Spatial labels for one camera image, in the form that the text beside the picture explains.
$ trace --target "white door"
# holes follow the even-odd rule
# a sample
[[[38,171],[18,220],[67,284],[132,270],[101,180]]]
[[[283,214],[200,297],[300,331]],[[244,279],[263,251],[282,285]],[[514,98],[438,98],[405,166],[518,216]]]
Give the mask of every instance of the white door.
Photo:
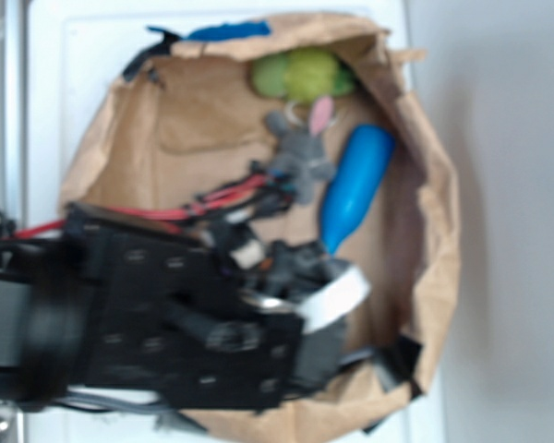
[[[179,33],[295,10],[338,10],[375,19],[393,30],[391,46],[408,46],[402,0],[33,0],[29,21],[27,224],[55,217],[58,186],[78,141],[111,81],[137,49],[157,42],[147,25]],[[426,399],[395,414],[370,437],[356,432],[340,443],[443,443],[440,383]],[[27,443],[101,443],[218,440],[156,432],[149,417],[48,411],[26,417]]]

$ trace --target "green plush toy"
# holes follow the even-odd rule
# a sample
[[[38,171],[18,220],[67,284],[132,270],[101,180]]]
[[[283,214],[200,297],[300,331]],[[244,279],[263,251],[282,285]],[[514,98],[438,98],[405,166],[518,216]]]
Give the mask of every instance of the green plush toy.
[[[264,97],[312,103],[323,95],[352,92],[355,76],[333,53],[301,48],[255,60],[252,84]]]

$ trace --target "plush toy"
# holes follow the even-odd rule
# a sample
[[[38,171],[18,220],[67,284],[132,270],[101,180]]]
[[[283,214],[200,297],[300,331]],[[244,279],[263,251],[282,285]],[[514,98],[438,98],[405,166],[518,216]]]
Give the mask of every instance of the plush toy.
[[[300,48],[264,56],[252,64],[252,85],[264,97],[312,103],[355,89],[355,76],[331,52]]]
[[[281,111],[273,111],[266,117],[267,127],[279,139],[269,172],[291,175],[295,201],[301,205],[312,201],[317,181],[330,181],[334,177],[335,167],[326,157],[320,138],[333,113],[334,101],[327,96],[312,105],[307,127],[291,128]]]

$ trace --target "red wire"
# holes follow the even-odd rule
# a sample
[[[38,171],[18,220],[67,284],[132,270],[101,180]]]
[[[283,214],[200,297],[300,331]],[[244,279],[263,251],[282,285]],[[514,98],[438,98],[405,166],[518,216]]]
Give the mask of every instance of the red wire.
[[[203,199],[205,201],[212,201],[212,200],[215,200],[217,198],[221,198],[221,197],[224,197],[224,196],[231,195],[233,193],[248,191],[248,190],[251,190],[251,189],[254,189],[256,187],[264,185],[266,183],[266,181],[267,181],[267,178],[265,177],[265,175],[255,174],[255,175],[252,175],[251,177],[249,177],[244,183],[242,183],[240,185],[226,187],[224,189],[219,189],[215,192],[211,192],[210,194],[205,196]]]
[[[208,210],[216,210],[225,207],[230,203],[234,203],[237,200],[242,199],[252,191],[253,188],[243,190],[238,193],[231,193],[223,198],[216,198],[213,201],[206,202],[204,204],[193,203],[188,209],[177,210],[139,210],[135,208],[112,208],[118,212],[123,212],[129,215],[136,215],[148,220],[177,222],[181,220],[187,220],[191,217],[191,213],[195,212],[196,215],[204,215]]]
[[[47,233],[55,229],[62,229],[63,226],[64,226],[63,220],[51,221],[49,223],[42,224],[41,226],[37,226],[35,228],[29,228],[29,229],[23,229],[21,231],[17,231],[15,232],[14,236],[16,238],[32,238],[36,235],[39,235],[40,233]]]

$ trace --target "black tape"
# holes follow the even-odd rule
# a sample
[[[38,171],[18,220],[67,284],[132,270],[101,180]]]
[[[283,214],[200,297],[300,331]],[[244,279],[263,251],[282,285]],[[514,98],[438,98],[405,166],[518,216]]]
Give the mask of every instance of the black tape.
[[[413,378],[422,349],[423,346],[420,343],[403,335],[392,346],[374,348],[372,361],[384,392],[390,392],[404,382],[409,382],[413,399],[423,393]],[[374,422],[363,432],[370,435],[383,421]]]
[[[133,80],[141,69],[142,65],[150,57],[154,55],[170,55],[170,48],[173,43],[179,42],[181,37],[169,30],[162,30],[158,28],[150,28],[155,32],[160,32],[163,35],[163,40],[160,43],[156,43],[138,53],[131,62],[123,70],[123,79],[125,81]]]

